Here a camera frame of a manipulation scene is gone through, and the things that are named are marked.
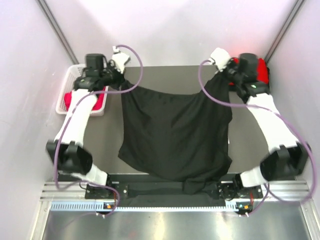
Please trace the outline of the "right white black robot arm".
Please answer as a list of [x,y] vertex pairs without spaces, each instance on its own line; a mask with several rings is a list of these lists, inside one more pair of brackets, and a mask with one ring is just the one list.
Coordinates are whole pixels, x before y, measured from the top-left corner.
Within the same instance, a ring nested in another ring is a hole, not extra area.
[[309,158],[307,148],[285,124],[275,106],[265,61],[253,53],[231,57],[225,50],[213,59],[254,116],[268,147],[268,154],[258,166],[236,175],[234,194],[245,198],[252,187],[301,175]]

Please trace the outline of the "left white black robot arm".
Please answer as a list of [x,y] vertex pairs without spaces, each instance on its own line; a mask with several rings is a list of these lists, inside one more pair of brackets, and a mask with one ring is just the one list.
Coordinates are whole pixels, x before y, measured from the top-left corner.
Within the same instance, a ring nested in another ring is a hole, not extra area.
[[90,183],[105,199],[113,194],[114,187],[107,182],[108,174],[93,163],[92,155],[84,148],[84,135],[94,106],[109,93],[109,86],[122,83],[129,60],[130,56],[121,51],[115,51],[110,60],[101,53],[87,54],[69,92],[70,103],[62,127],[46,143],[54,177],[65,174]]

